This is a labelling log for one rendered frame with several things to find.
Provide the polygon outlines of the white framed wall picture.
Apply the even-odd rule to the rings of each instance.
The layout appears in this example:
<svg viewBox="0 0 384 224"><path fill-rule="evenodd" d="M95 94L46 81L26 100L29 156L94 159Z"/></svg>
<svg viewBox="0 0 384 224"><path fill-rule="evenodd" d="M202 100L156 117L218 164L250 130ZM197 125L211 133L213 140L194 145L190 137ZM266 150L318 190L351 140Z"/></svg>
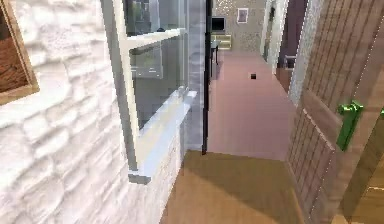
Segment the white framed wall picture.
<svg viewBox="0 0 384 224"><path fill-rule="evenodd" d="M238 24L246 24L248 21L248 8L239 8L237 10L237 23Z"/></svg>

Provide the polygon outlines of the white framed window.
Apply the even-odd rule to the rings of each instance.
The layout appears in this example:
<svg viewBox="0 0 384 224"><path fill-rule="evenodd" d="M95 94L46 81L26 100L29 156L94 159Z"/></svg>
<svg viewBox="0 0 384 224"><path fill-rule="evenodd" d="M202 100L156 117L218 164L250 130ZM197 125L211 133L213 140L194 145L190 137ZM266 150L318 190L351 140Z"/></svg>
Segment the white framed window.
<svg viewBox="0 0 384 224"><path fill-rule="evenodd" d="M175 144L188 87L189 0L100 0L129 181L147 184Z"/></svg>

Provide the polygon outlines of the brown wooden room door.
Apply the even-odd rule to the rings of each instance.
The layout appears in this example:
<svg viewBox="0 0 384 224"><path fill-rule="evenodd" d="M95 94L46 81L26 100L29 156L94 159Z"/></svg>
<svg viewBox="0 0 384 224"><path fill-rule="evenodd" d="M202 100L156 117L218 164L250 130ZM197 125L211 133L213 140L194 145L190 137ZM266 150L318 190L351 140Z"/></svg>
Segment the brown wooden room door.
<svg viewBox="0 0 384 224"><path fill-rule="evenodd" d="M291 81L287 165L305 224L331 224L384 107L384 0L310 0ZM345 151L340 104L364 106Z"/></svg>

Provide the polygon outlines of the dark table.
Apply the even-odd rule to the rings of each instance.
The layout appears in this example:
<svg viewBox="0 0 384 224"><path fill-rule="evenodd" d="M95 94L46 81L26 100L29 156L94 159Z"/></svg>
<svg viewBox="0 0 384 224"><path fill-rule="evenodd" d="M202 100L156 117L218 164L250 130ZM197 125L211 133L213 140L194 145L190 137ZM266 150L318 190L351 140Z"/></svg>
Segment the dark table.
<svg viewBox="0 0 384 224"><path fill-rule="evenodd" d="M211 77L215 79L217 76L217 67L219 65L218 62L218 50L219 50L218 40L211 41Z"/></svg>

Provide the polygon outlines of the black television set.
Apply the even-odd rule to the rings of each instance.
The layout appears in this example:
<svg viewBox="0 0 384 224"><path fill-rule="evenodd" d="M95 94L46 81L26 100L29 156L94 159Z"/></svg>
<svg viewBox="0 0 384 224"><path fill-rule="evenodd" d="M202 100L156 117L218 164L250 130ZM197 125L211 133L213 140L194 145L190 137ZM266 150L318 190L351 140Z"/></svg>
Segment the black television set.
<svg viewBox="0 0 384 224"><path fill-rule="evenodd" d="M211 18L211 29L213 32L225 31L225 18L214 16Z"/></svg>

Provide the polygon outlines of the pale yellow tv stand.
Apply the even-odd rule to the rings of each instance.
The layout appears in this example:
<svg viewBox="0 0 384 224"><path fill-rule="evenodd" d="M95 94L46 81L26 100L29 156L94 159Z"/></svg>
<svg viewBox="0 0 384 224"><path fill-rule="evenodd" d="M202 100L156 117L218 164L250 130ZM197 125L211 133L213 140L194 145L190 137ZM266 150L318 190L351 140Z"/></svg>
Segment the pale yellow tv stand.
<svg viewBox="0 0 384 224"><path fill-rule="evenodd" d="M232 48L232 37L226 34L213 34L213 45L218 47L219 50L230 50Z"/></svg>

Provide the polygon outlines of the wooden framed picture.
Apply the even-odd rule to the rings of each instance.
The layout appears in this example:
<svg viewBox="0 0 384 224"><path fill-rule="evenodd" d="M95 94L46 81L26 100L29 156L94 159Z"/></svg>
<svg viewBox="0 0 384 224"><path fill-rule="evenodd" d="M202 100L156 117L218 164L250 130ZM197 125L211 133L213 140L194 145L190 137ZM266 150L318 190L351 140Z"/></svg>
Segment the wooden framed picture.
<svg viewBox="0 0 384 224"><path fill-rule="evenodd" d="M10 0L0 0L0 105L40 90Z"/></svg>

